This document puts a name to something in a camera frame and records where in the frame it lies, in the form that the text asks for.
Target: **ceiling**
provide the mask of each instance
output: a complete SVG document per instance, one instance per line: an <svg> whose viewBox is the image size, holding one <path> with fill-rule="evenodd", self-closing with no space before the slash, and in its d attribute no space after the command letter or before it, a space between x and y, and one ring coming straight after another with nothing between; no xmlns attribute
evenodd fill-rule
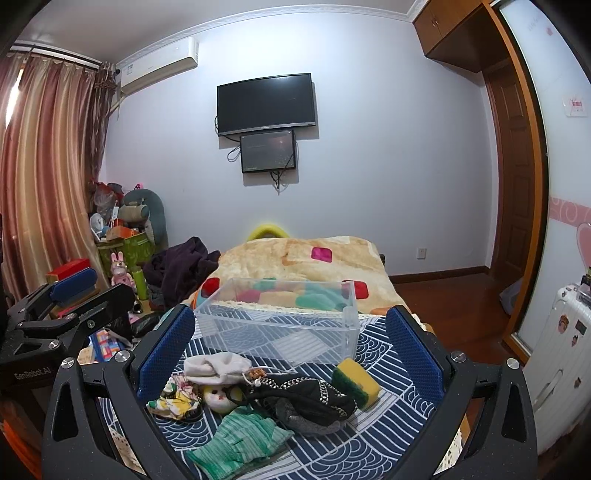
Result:
<svg viewBox="0 0 591 480"><path fill-rule="evenodd" d="M417 13L419 4L424 3L332 1L332 5L379 9L365 12L402 20ZM325 4L326 0L51 0L31 20L19 40L116 63L169 35L229 15L272 7Z"/></svg>

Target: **blue gripper pad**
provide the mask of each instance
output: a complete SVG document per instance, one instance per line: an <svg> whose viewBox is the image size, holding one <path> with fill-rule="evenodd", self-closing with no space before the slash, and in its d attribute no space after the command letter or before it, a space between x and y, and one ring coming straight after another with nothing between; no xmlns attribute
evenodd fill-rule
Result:
<svg viewBox="0 0 591 480"><path fill-rule="evenodd" d="M386 314L386 333L418 394L439 405L443 399L441 369L396 308Z"/></svg>
<svg viewBox="0 0 591 480"><path fill-rule="evenodd" d="M94 288L96 279L96 272L92 268L80 270L55 283L51 289L49 298L58 304L67 303L70 300L74 300L78 295Z"/></svg>
<svg viewBox="0 0 591 480"><path fill-rule="evenodd" d="M138 370L136 395L142 403L156 400L160 396L170 374L178 364L178 359L195 333L195 315L189 307L183 307Z"/></svg>

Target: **dark jacket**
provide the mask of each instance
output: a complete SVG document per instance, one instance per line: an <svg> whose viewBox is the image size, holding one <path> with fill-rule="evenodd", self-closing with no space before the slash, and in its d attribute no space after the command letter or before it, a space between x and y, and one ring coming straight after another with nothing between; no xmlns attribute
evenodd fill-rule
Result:
<svg viewBox="0 0 591 480"><path fill-rule="evenodd" d="M197 290L217 269L218 250L211 253L199 237L152 255L144 265L148 285L162 289L164 306L172 308Z"/></svg>

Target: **white suitcase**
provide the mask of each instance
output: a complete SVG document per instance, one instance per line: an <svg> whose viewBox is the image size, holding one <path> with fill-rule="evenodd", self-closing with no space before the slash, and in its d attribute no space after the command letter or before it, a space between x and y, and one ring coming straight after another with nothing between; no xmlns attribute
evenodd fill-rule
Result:
<svg viewBox="0 0 591 480"><path fill-rule="evenodd" d="M523 373L534 407L538 454L569 431L591 401L591 308L579 286L559 289Z"/></svg>

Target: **curtain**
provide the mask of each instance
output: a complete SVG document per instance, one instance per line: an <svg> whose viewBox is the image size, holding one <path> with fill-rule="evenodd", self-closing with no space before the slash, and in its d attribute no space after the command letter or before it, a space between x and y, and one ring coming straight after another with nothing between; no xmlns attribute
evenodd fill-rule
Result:
<svg viewBox="0 0 591 480"><path fill-rule="evenodd" d="M17 81L18 72L21 70L22 58L22 54L14 54L0 59L0 154L4 142L4 119L6 118L8 98L14 83Z"/></svg>
<svg viewBox="0 0 591 480"><path fill-rule="evenodd" d="M86 213L86 123L96 72L31 56L2 149L4 273L22 298L47 272L88 258L106 287Z"/></svg>
<svg viewBox="0 0 591 480"><path fill-rule="evenodd" d="M109 110L116 88L115 65L103 62L96 73L95 86L90 95L88 139L86 141L89 193L94 193L94 185L99 178L100 167L103 163Z"/></svg>

